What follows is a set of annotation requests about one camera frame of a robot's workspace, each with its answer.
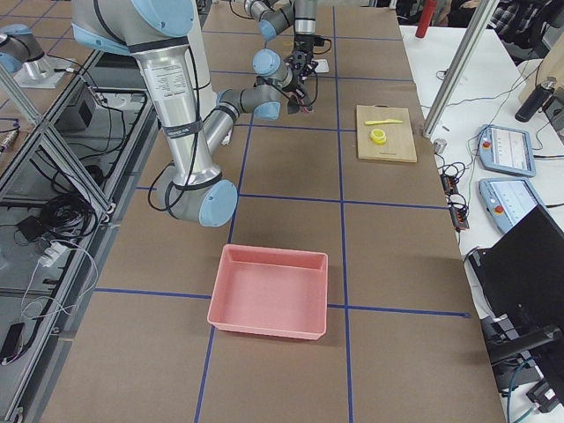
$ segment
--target yellow object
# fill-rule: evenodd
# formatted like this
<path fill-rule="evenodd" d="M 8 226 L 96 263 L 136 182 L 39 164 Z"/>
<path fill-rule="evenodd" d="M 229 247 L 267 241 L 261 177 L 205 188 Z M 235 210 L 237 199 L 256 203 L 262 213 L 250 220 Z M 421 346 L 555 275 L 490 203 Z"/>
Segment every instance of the yellow object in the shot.
<path fill-rule="evenodd" d="M 386 144 L 386 133 L 380 128 L 370 131 L 370 139 L 374 144 Z"/>
<path fill-rule="evenodd" d="M 398 119 L 384 119 L 383 121 L 365 121 L 365 125 L 381 125 L 382 123 L 403 123 Z"/>

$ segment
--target white plug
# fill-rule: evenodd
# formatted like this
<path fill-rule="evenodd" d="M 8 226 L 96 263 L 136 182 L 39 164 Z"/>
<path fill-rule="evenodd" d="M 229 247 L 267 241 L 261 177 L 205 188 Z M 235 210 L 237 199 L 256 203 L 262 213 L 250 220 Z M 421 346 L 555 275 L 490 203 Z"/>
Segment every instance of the white plug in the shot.
<path fill-rule="evenodd" d="M 45 251 L 43 251 L 43 255 L 39 257 L 40 265 L 43 267 L 51 267 L 67 249 L 69 248 L 60 242 L 51 242 L 51 246 L 47 247 Z"/>

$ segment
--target yellow knife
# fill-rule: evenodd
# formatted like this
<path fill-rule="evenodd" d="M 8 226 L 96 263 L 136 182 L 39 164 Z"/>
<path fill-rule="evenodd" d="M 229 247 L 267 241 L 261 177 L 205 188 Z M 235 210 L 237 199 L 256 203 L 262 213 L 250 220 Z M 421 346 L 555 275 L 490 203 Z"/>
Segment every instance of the yellow knife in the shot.
<path fill-rule="evenodd" d="M 399 121 L 398 119 L 384 119 L 383 121 L 364 121 L 365 125 L 380 125 L 382 123 L 403 123 L 404 121 Z"/>

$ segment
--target black cylinder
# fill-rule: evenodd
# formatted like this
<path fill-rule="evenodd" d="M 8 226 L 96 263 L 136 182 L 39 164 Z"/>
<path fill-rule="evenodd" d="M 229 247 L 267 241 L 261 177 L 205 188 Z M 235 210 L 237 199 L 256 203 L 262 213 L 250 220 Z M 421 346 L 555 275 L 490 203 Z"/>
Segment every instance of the black cylinder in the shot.
<path fill-rule="evenodd" d="M 519 122 L 528 122 L 553 94 L 554 82 L 552 79 L 547 79 L 542 84 L 538 84 L 521 108 L 517 110 L 515 119 Z"/>

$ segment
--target red cylinder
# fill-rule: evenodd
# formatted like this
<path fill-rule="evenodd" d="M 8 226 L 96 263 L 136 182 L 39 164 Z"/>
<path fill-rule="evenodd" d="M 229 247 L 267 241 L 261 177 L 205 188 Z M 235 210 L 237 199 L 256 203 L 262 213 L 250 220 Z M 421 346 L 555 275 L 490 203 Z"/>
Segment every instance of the red cylinder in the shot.
<path fill-rule="evenodd" d="M 421 12 L 421 19 L 419 20 L 419 25 L 417 25 L 417 31 L 415 36 L 417 38 L 425 37 L 427 33 L 427 28 L 431 24 L 431 19 L 434 15 L 434 10 L 437 7 L 437 2 L 435 0 L 426 0 L 425 6 L 423 6 L 423 12 Z"/>

